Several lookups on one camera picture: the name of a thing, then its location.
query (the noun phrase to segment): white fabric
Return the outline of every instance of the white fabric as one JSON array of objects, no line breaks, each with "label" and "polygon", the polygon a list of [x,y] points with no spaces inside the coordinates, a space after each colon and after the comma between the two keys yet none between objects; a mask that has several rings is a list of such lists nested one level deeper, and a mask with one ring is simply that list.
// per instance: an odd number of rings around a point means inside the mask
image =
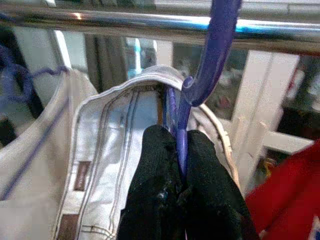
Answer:
[{"label": "white fabric", "polygon": [[59,87],[38,119],[0,151],[0,193],[39,144],[45,130],[65,106],[31,165],[9,195],[0,201],[1,240],[47,240],[54,225],[66,179],[72,119],[77,106],[96,94],[77,70],[63,75]]},{"label": "white fabric", "polygon": [[[59,239],[66,229],[76,229],[77,240],[116,238],[121,209],[139,163],[144,130],[162,118],[159,103],[163,87],[175,88],[178,99],[182,82],[175,69],[153,66],[82,103],[73,119],[68,176],[53,239]],[[203,131],[215,143],[218,159],[239,183],[228,135],[205,105],[192,108],[188,129]],[[77,190],[83,162],[89,162],[90,167],[82,178],[84,190]],[[70,215],[77,217],[76,227],[62,221]]]}]

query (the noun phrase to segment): glass pane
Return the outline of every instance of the glass pane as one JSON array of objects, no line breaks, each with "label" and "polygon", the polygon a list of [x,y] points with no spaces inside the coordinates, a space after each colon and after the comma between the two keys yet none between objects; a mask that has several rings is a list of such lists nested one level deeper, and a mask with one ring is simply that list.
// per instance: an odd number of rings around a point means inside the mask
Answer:
[{"label": "glass pane", "polygon": [[320,138],[320,57],[300,57],[282,108],[278,132]]},{"label": "glass pane", "polygon": [[[93,50],[89,48],[89,45],[86,48],[84,35],[74,32],[64,32],[64,35],[71,65],[88,72],[86,51],[92,52]],[[197,72],[203,48],[200,45],[168,41],[165,47],[163,44],[157,47],[163,41],[132,37],[124,37],[123,39],[125,40],[123,47],[128,79],[141,73],[143,69],[156,64],[172,65],[184,77],[194,76]],[[247,55],[247,50],[232,49],[230,51],[219,82],[213,94],[206,101],[207,106],[218,118],[232,119]],[[115,85],[122,83],[118,80],[112,82]]]},{"label": "glass pane", "polygon": [[[201,57],[201,46],[175,43],[173,45],[173,67],[183,76],[194,76]],[[218,118],[231,120],[237,95],[246,65],[247,50],[232,49],[207,106]]]}]

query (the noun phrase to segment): metal rod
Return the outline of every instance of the metal rod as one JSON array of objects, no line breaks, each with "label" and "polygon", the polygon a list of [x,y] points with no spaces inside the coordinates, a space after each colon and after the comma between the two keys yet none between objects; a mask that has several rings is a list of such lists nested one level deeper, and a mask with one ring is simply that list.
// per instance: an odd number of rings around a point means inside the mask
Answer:
[{"label": "metal rod", "polygon": [[[138,9],[83,10],[34,5],[0,4],[2,13],[22,26],[106,36],[124,36],[204,44],[209,24],[207,16],[141,11]],[[234,48],[320,56],[319,22],[284,22],[239,19]]]}]

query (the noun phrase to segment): drying rack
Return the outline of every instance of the drying rack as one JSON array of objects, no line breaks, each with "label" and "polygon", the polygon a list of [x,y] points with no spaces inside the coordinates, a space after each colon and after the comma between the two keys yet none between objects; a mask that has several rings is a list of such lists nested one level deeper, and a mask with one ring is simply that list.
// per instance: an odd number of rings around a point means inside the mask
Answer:
[{"label": "drying rack", "polygon": [[[82,32],[204,44],[210,18],[147,9],[83,9],[37,5],[0,4],[14,22],[0,19],[1,26]],[[320,56],[320,19],[293,22],[239,19],[232,44],[235,48]]]}]

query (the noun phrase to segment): red clothing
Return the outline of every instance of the red clothing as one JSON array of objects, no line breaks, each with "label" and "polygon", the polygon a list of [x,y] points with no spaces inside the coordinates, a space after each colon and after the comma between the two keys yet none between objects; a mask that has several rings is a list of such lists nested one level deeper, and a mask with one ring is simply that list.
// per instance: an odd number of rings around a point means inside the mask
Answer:
[{"label": "red clothing", "polygon": [[320,217],[320,140],[289,157],[267,181],[246,197],[263,240],[307,240]]}]

